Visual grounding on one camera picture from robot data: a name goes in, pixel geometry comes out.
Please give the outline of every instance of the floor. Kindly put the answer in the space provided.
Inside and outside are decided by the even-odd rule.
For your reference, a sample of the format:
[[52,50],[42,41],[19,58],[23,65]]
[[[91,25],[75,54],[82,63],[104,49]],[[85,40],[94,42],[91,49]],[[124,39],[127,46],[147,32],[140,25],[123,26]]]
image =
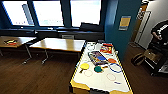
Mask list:
[[[168,94],[167,77],[151,76],[145,62],[139,66],[131,63],[134,55],[144,51],[128,45],[121,62],[134,94]],[[41,60],[45,59],[45,53],[33,53],[25,65],[22,62],[28,58],[26,52],[3,54],[0,56],[0,94],[69,94],[69,82],[79,61],[77,54],[53,53],[44,65]]]

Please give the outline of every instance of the desk surface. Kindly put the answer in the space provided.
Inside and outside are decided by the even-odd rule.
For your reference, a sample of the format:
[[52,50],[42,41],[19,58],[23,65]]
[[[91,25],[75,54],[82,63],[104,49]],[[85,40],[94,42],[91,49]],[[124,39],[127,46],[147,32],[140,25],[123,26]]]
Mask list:
[[[0,47],[13,47],[17,48],[28,41],[35,39],[35,37],[9,37],[9,36],[1,36],[0,37]],[[9,45],[5,43],[5,41],[16,40],[15,45]]]
[[[89,91],[90,88],[103,90],[110,92],[109,94],[133,94],[120,61],[115,54],[114,48],[112,49],[112,54],[103,52],[101,52],[101,54],[106,57],[106,59],[112,58],[116,60],[116,63],[121,66],[121,69],[119,69],[117,66],[113,66],[112,68],[122,71],[120,73],[116,73],[108,67],[105,68],[102,73],[97,73],[94,71],[95,65],[90,61],[90,58],[88,57],[88,52],[90,52],[90,49],[92,49],[89,45],[90,44],[86,45],[84,53],[79,63],[77,64],[77,68],[70,82],[72,87],[78,88],[77,90],[79,90],[80,88],[87,91]],[[102,44],[96,44],[93,47],[92,51],[100,51],[101,46]],[[79,73],[81,71],[80,65],[83,63],[88,63],[89,69],[83,70],[82,73]]]
[[45,38],[30,47],[41,49],[53,49],[72,52],[81,52],[85,40]]

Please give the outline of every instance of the wooden desk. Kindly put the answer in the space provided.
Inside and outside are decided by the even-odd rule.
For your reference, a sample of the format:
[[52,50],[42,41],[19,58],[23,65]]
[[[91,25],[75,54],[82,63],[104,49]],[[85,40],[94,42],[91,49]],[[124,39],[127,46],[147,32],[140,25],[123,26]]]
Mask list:
[[[103,94],[133,94],[114,47],[112,54],[102,52],[101,54],[106,57],[106,59],[112,58],[116,60],[116,64],[120,67],[113,66],[112,69],[119,69],[120,72],[112,71],[108,66],[108,68],[103,69],[103,72],[97,73],[94,71],[95,65],[88,56],[88,52],[91,52],[90,45],[91,44],[87,43],[83,55],[77,64],[74,75],[70,81],[70,91],[75,94],[89,94],[89,92],[94,92],[93,94],[96,94],[96,92],[104,92]],[[100,51],[101,46],[102,44],[96,44],[93,46],[93,49],[91,49],[92,51]],[[83,63],[88,63],[89,69],[83,70],[83,72],[80,73],[80,65]]]
[[30,47],[45,49],[46,57],[48,58],[46,49],[81,52],[84,43],[85,40],[45,38]]
[[[26,50],[29,54],[29,58],[26,59],[23,64],[27,63],[27,61],[32,58],[30,51],[26,45],[27,42],[31,41],[35,39],[35,37],[9,37],[9,36],[1,36],[0,37],[0,47],[11,47],[11,48],[18,48],[21,45],[25,44]],[[9,40],[16,40],[16,44],[15,45],[8,45],[5,43],[5,41],[9,41]]]

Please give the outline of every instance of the red object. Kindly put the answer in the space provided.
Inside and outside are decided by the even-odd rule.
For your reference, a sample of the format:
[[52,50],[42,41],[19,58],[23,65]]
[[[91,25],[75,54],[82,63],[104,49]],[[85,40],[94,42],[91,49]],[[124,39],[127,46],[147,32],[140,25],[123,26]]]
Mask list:
[[112,46],[112,44],[104,43],[103,46],[101,46],[100,52],[112,54]]
[[16,45],[16,43],[8,43],[8,45]]
[[116,60],[114,60],[114,59],[112,59],[112,58],[109,58],[108,61],[109,61],[110,63],[116,63]]

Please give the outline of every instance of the window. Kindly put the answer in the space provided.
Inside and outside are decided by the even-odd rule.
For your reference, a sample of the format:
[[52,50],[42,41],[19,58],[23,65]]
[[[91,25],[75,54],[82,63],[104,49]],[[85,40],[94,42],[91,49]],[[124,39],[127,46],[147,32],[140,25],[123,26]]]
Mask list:
[[33,1],[40,26],[63,26],[60,1]]
[[34,26],[27,1],[3,1],[12,25]]
[[99,24],[101,0],[71,0],[72,26],[81,22]]

